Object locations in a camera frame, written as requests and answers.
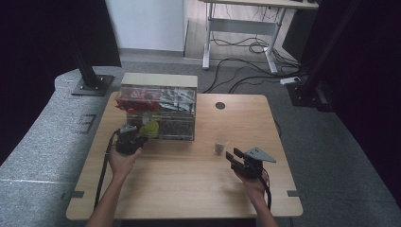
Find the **pile of silver packets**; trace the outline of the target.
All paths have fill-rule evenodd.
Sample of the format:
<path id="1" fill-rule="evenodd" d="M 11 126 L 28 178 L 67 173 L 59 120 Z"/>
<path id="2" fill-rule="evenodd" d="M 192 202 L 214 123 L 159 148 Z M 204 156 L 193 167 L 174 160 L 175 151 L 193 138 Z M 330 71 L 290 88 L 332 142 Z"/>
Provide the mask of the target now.
<path id="1" fill-rule="evenodd" d="M 160 94 L 159 106 L 170 111 L 194 112 L 196 93 L 185 89 L 163 89 Z"/>

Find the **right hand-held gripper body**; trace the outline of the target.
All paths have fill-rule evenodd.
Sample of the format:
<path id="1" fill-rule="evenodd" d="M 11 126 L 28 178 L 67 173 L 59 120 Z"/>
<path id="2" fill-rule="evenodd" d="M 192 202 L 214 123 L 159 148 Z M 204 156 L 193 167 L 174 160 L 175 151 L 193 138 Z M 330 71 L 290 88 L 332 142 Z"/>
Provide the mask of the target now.
<path id="1" fill-rule="evenodd" d="M 243 162 L 235 160 L 231 169 L 246 179 L 257 179 L 264 170 L 263 163 L 275 163 L 276 160 L 261 148 L 251 148 L 244 153 Z"/>

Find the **black curtain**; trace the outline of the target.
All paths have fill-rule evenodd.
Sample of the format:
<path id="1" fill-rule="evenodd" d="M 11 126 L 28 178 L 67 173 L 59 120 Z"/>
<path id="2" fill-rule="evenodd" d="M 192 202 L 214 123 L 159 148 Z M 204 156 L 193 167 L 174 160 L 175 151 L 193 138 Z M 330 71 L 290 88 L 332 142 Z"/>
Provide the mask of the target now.
<path id="1" fill-rule="evenodd" d="M 401 0 L 361 0 L 322 81 L 401 208 Z"/>

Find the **person's left hand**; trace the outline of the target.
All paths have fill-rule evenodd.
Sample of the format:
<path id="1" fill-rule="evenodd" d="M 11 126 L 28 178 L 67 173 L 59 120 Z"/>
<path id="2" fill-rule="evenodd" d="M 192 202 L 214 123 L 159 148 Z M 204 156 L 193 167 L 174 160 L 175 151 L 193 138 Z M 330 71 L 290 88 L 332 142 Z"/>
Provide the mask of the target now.
<path id="1" fill-rule="evenodd" d="M 142 149 L 139 148 L 132 155 L 123 155 L 116 150 L 115 146 L 111 147 L 109 164 L 112 169 L 114 180 L 125 180 L 131 172 L 137 158 L 142 154 Z"/>

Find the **yellow dried lemon slices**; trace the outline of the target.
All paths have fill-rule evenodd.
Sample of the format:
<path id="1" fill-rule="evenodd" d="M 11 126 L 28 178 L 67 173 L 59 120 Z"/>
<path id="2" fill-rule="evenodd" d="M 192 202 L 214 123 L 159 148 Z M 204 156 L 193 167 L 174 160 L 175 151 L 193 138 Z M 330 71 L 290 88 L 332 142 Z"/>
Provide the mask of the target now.
<path id="1" fill-rule="evenodd" d="M 159 136 L 159 123 L 151 120 L 140 128 L 140 133 L 148 138 L 156 138 Z"/>

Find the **clear acrylic organizer box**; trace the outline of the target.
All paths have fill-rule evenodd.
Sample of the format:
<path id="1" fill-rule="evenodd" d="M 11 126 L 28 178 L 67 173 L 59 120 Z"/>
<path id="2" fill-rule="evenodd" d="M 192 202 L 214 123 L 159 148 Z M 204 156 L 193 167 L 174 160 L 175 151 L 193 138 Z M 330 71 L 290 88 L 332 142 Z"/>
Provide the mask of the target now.
<path id="1" fill-rule="evenodd" d="M 188 75 L 126 73 L 121 80 L 120 91 L 142 90 L 158 95 L 163 89 L 185 89 L 198 93 L 198 77 Z M 195 139 L 196 108 L 194 112 L 177 112 L 159 106 L 155 112 L 126 113 L 127 123 L 139 131 L 142 126 L 154 120 L 159 123 L 159 136 L 152 139 L 193 141 Z"/>

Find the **person's right hand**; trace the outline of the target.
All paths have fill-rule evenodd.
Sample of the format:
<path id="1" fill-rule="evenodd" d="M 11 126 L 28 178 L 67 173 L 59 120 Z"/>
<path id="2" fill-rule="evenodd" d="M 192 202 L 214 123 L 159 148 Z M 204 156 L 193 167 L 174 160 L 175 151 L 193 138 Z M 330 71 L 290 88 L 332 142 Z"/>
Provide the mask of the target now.
<path id="1" fill-rule="evenodd" d="M 235 174 L 240 181 L 242 181 L 251 203 L 265 201 L 265 184 L 268 180 L 265 172 L 262 173 L 262 179 L 264 182 L 261 182 L 259 179 L 246 179 L 240 176 L 237 172 Z"/>

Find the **white standing desk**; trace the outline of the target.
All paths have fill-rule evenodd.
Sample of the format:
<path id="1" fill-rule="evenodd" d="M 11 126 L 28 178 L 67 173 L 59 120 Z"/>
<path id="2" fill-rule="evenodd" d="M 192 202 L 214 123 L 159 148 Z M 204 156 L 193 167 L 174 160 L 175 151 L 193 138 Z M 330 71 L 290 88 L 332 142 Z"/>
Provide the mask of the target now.
<path id="1" fill-rule="evenodd" d="M 276 64 L 273 59 L 272 50 L 276 43 L 280 28 L 287 9 L 307 9 L 315 10 L 319 4 L 315 0 L 200 0 L 206 4 L 206 40 L 203 47 L 202 68 L 210 68 L 210 43 L 213 31 L 267 35 L 271 37 L 271 42 L 265 48 L 265 57 L 270 71 L 277 74 Z M 255 6 L 277 8 L 278 16 L 273 22 L 256 22 L 246 20 L 222 19 L 213 15 L 216 4 L 228 4 L 238 6 Z"/>

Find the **black stand base plate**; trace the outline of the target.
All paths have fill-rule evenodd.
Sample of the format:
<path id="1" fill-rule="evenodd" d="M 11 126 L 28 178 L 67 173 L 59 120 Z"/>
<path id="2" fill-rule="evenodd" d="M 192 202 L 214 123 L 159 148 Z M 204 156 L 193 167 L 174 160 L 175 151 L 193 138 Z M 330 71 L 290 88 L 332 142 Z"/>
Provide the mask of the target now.
<path id="1" fill-rule="evenodd" d="M 72 96 L 105 96 L 109 87 L 113 84 L 114 76 L 97 75 L 94 85 L 87 85 L 84 79 L 80 79 Z"/>

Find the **pile of red packets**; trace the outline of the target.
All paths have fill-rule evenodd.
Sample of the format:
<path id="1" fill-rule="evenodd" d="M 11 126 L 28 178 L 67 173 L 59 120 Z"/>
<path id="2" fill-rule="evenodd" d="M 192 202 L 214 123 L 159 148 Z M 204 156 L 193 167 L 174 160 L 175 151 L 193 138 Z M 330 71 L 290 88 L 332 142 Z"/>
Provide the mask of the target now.
<path id="1" fill-rule="evenodd" d="M 160 96 L 153 92 L 142 90 L 121 91 L 116 99 L 116 108 L 127 114 L 137 112 L 155 112 L 158 110 Z"/>

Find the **black stand base block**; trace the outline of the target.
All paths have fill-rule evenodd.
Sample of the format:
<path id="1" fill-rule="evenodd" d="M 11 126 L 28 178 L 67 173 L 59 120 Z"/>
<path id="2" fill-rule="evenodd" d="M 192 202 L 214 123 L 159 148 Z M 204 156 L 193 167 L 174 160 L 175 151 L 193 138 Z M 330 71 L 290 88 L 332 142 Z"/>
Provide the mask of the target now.
<path id="1" fill-rule="evenodd" d="M 333 113 L 333 92 L 324 83 L 315 87 L 293 83 L 286 86 L 293 106 L 315 108 L 319 112 Z"/>

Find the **black metal stand post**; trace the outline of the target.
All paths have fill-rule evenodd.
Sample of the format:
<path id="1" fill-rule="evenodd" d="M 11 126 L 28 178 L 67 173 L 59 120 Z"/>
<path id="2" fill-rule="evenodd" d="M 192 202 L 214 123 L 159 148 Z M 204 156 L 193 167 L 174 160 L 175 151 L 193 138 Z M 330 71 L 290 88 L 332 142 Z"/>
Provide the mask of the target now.
<path id="1" fill-rule="evenodd" d="M 66 21 L 66 26 L 68 27 L 72 55 L 81 74 L 81 78 L 84 79 L 87 85 L 94 85 L 96 81 L 96 73 L 85 59 L 85 56 L 77 43 L 73 26 L 69 21 Z"/>
<path id="2" fill-rule="evenodd" d="M 303 66 L 308 78 L 305 96 L 315 92 L 333 65 L 336 48 L 361 0 L 322 0 L 306 42 Z"/>

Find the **black computer tower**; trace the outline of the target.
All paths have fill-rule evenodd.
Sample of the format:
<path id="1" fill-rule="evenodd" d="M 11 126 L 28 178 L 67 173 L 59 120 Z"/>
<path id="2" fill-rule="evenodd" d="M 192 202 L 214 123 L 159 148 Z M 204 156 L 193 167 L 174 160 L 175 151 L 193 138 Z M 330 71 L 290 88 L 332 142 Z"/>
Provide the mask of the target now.
<path id="1" fill-rule="evenodd" d="M 295 60 L 300 61 L 304 54 L 307 39 L 315 18 L 315 12 L 296 9 L 283 42 L 283 48 Z"/>

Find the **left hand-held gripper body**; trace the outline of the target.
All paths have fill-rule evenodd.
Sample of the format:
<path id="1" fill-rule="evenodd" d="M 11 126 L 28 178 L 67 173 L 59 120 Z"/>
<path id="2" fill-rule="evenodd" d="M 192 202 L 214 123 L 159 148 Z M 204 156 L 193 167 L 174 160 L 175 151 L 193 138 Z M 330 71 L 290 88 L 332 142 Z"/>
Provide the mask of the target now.
<path id="1" fill-rule="evenodd" d="M 133 155 L 144 145 L 144 137 L 135 126 L 124 125 L 117 133 L 116 151 L 123 155 Z"/>

